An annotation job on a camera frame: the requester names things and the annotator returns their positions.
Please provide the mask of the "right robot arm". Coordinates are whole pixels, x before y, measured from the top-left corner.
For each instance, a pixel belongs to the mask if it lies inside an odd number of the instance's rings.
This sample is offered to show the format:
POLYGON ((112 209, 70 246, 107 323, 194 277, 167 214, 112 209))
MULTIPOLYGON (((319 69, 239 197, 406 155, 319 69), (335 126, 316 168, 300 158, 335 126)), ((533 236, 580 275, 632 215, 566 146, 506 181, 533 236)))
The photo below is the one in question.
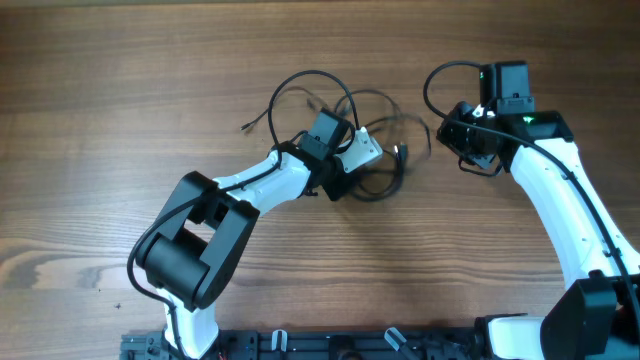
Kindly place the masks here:
POLYGON ((457 103, 437 140, 461 171, 512 176, 533 204, 560 263, 565 292, 545 316, 476 321, 486 359, 636 359, 639 253, 591 184, 574 135, 557 111, 539 111, 524 61, 473 63, 480 101, 457 103))

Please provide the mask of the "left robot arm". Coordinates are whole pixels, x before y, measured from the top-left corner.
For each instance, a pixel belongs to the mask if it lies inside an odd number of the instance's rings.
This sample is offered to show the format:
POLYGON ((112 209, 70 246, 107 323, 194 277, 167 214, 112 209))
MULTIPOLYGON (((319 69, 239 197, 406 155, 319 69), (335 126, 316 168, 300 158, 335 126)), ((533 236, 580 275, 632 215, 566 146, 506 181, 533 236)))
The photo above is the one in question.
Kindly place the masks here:
POLYGON ((308 131, 276 143, 260 163, 235 175, 180 179, 152 225, 136 241, 127 274, 139 266, 163 303, 170 354, 200 359, 220 334, 215 302, 239 264, 258 219, 322 188, 336 201, 379 161, 383 150, 364 127, 327 109, 308 131))

